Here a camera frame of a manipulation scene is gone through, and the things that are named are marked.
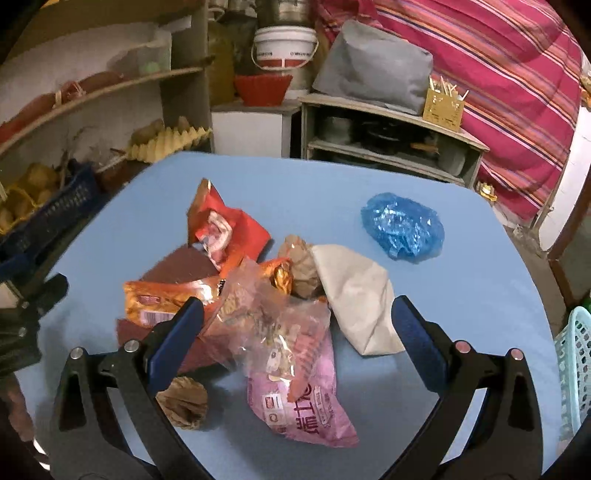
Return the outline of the brown paper ball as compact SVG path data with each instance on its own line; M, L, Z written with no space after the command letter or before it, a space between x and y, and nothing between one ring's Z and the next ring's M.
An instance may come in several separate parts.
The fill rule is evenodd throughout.
M167 389L155 399L172 426L183 430L198 430L204 424L208 396L204 385L192 378L175 377Z

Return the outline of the orange snack wrapper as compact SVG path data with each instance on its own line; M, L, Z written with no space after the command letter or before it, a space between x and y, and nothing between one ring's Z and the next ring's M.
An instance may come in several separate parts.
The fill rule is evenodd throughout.
M290 294L293 289L291 261L287 257L259 264L263 278L270 280L280 291ZM123 284L125 318L143 328L151 328L170 320L190 298L204 305L205 314L211 313L221 296L226 277L212 276L185 283L128 281Z

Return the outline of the dark red cardboard piece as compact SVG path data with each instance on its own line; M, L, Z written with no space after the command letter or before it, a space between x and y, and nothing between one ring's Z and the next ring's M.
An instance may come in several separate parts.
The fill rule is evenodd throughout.
M217 270L204 253L183 245L156 263L143 274L140 280L180 284L216 275ZM119 346L130 339L142 340L148 333L148 329L137 326L126 319L116 321L116 338ZM200 338L196 338L179 367L177 375L190 375L193 371L214 364L215 360L207 353L204 342Z

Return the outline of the beige grey paper bag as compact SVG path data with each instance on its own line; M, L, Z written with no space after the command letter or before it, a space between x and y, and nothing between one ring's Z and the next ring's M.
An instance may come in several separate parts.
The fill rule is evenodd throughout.
M394 288L388 271L342 245L315 245L310 252L339 329L356 352L362 356L403 352L392 320Z

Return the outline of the pink snack bag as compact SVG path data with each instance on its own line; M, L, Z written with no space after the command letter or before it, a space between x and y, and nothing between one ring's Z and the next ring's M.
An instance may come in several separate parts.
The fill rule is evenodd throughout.
M331 448L359 442L337 398L332 311L283 293L244 259L225 278L201 338L218 363L241 371L247 402L285 438Z

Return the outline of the blue plastic bag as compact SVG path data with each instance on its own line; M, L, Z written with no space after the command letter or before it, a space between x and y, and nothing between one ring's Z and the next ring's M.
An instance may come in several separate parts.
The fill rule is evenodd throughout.
M380 193L361 209L363 227L394 260L419 263L439 256L445 241L439 214L391 192Z

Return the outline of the red snack wrapper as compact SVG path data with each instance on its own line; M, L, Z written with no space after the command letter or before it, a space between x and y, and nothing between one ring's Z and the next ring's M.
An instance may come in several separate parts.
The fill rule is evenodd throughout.
M201 179L187 211L187 245L198 243L221 278L244 258L256 261L270 240L259 222L228 207L211 181Z

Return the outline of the brown paper wad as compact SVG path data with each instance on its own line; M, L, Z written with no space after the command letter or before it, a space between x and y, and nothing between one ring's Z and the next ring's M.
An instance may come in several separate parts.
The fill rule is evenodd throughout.
M311 255L311 244L297 235L287 235L280 245L279 257L290 260L293 275L291 293L301 299L315 299L324 294L315 259Z

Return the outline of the yellow egg tray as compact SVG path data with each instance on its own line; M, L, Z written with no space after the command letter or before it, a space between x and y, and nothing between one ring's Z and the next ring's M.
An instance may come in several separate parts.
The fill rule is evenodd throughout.
M128 160L154 164L174 153L199 147L211 134L212 130L204 127L190 127L185 131L167 127L147 143L131 145L125 156Z

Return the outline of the white small cabinet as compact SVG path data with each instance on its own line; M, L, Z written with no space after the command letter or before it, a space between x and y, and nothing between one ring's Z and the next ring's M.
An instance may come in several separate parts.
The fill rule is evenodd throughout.
M300 158L301 103L249 107L242 101L211 110L212 150L218 155Z

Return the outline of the yellow utensil holder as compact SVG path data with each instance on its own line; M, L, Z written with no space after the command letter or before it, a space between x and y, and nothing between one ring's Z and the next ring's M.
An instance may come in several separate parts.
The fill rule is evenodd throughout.
M461 130L465 99L469 91L461 93L456 84L445 80L429 78L423 119L458 133Z

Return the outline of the red striped curtain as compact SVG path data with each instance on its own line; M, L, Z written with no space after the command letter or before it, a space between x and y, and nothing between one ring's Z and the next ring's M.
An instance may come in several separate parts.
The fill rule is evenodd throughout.
M428 50L433 77L466 94L463 128L485 143L479 179L521 221L561 177L579 114L582 50L545 1L321 1L329 40L356 20Z

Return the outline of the grey fabric cover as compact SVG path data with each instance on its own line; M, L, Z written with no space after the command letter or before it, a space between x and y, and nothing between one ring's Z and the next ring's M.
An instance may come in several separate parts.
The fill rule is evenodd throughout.
M342 24L312 89L420 116L432 71L429 51L349 20Z

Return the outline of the white plastic bucket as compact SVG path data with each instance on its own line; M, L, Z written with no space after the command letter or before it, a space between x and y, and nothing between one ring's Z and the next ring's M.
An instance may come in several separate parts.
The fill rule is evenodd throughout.
M304 68L317 51L314 29L283 25L256 30L250 56L257 68L274 72Z

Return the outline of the wooden wall shelf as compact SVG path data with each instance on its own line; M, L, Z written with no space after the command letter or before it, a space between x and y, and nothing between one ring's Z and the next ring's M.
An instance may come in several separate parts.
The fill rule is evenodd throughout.
M204 1L50 1L1 66L1 183L108 161L154 120L211 127Z

